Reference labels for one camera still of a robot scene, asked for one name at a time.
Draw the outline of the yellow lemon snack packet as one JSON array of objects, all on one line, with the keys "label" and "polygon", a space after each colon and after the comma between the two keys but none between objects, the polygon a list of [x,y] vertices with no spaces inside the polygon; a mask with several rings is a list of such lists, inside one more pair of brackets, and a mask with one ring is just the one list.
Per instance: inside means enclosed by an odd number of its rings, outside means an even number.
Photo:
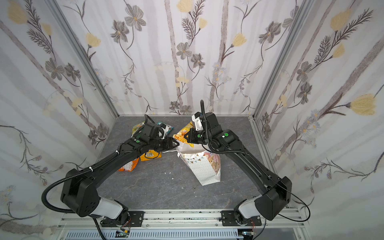
[{"label": "yellow lemon snack packet", "polygon": [[193,122],[190,121],[184,128],[182,128],[178,133],[173,135],[173,138],[177,140],[179,143],[179,146],[182,148],[185,144],[187,144],[190,147],[194,147],[194,144],[188,143],[187,139],[185,139],[185,135],[191,130],[191,128],[194,128]]}]

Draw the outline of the patterned white paper bag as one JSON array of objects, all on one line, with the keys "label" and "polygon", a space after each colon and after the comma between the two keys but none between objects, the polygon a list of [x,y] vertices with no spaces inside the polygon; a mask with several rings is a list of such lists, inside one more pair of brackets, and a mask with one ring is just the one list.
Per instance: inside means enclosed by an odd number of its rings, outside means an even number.
[{"label": "patterned white paper bag", "polygon": [[177,153],[188,168],[193,172],[202,186],[221,181],[221,159],[218,154],[211,153],[199,144],[188,144],[179,141],[179,146],[163,151]]}]

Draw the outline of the green yellow Fox's candy bag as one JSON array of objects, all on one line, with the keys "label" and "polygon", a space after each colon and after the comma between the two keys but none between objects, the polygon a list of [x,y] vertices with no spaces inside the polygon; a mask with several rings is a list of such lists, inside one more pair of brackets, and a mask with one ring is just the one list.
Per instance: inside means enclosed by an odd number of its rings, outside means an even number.
[{"label": "green yellow Fox's candy bag", "polygon": [[139,124],[134,125],[133,128],[132,128],[132,136],[133,136],[137,131],[139,131],[144,125],[145,125],[145,122],[141,122],[141,123],[139,123]]}]

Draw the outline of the orange rainbow candy packet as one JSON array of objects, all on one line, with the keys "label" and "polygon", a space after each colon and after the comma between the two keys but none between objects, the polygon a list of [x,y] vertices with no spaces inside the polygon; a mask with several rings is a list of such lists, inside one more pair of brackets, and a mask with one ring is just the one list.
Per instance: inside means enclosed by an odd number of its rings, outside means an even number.
[{"label": "orange rainbow candy packet", "polygon": [[127,164],[125,164],[118,171],[119,172],[131,172],[131,171],[133,171],[136,168],[138,163],[139,163],[139,158],[136,159],[136,160],[133,160],[133,161],[127,163]]}]

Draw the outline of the teal Fox's candy bag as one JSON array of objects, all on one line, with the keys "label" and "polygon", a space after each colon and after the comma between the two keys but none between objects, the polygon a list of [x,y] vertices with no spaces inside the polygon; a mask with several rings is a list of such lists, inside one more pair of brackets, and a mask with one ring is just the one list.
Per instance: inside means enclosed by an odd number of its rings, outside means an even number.
[{"label": "teal Fox's candy bag", "polygon": [[165,124],[163,122],[158,122],[158,125],[161,126],[161,128],[164,130],[165,136],[168,136],[171,131],[174,129],[173,126]]}]

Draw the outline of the orange snack packet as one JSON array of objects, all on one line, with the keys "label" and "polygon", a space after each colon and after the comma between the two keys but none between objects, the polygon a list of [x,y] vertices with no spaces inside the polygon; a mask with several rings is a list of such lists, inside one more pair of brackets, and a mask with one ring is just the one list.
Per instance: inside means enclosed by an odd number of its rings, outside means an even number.
[{"label": "orange snack packet", "polygon": [[161,152],[156,152],[154,150],[149,150],[147,153],[140,156],[141,162],[150,161],[154,159],[159,159],[162,157]]}]

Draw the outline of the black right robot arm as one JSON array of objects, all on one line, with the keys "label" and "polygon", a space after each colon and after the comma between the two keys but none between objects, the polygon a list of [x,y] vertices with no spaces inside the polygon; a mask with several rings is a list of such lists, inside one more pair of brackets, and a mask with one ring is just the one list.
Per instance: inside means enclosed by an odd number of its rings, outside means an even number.
[{"label": "black right robot arm", "polygon": [[193,127],[185,134],[188,143],[202,145],[206,150],[225,155],[252,180],[259,194],[235,207],[237,220],[262,216],[272,221],[291,201],[292,182],[279,177],[265,167],[245,147],[231,130],[222,129],[216,115],[206,112],[201,101],[201,111],[192,116]]}]

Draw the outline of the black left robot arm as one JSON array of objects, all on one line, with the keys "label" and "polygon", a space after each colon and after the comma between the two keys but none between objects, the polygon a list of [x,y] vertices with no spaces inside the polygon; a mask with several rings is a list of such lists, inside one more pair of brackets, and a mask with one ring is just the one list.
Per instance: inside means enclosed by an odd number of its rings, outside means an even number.
[{"label": "black left robot arm", "polygon": [[[51,211],[92,218],[98,231],[105,226],[123,229],[131,224],[128,207],[119,201],[101,197],[98,187],[125,164],[137,160],[150,150],[161,153],[178,146],[176,139],[166,135],[163,126],[146,115],[143,126],[119,144],[112,154],[82,170],[72,169],[65,178],[52,183],[43,191],[41,201]],[[48,193],[58,185],[63,185],[61,201],[66,205],[65,209],[48,201]]]}]

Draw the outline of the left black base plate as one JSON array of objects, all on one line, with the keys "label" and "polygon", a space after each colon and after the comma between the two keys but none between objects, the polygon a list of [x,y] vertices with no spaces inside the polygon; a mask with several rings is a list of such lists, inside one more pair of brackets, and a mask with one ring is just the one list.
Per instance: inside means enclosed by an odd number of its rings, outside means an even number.
[{"label": "left black base plate", "polygon": [[141,227],[144,220],[144,211],[123,211],[119,218],[119,225],[124,227]]}]

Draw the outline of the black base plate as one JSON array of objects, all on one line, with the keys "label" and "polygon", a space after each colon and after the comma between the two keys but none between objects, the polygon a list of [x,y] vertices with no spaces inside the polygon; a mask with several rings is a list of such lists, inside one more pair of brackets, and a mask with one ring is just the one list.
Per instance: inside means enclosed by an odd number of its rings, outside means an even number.
[{"label": "black base plate", "polygon": [[239,212],[234,210],[221,211],[220,220],[223,227],[258,227],[262,225],[259,216],[246,219]]},{"label": "black base plate", "polygon": [[141,227],[144,220],[144,211],[123,211],[119,218],[119,225],[124,227]]}]

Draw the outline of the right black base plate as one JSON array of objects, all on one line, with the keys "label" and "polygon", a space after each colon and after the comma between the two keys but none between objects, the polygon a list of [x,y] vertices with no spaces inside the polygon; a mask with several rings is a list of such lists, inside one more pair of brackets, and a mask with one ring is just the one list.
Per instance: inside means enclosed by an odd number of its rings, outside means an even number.
[{"label": "right black base plate", "polygon": [[221,211],[220,220],[223,227],[258,227],[262,225],[259,216],[246,219],[239,212],[234,210]]}]

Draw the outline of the aluminium mounting rail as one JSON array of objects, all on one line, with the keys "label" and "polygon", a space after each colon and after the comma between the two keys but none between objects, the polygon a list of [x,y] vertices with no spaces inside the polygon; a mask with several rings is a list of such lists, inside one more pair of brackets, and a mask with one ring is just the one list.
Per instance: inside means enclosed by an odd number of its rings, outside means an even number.
[{"label": "aluminium mounting rail", "polygon": [[141,227],[124,227],[126,230],[157,230],[157,229],[218,229],[218,228],[304,228],[305,223],[297,209],[283,209],[272,221],[260,217],[262,225],[258,227],[223,227],[221,209],[202,210],[134,210],[144,211]]}]

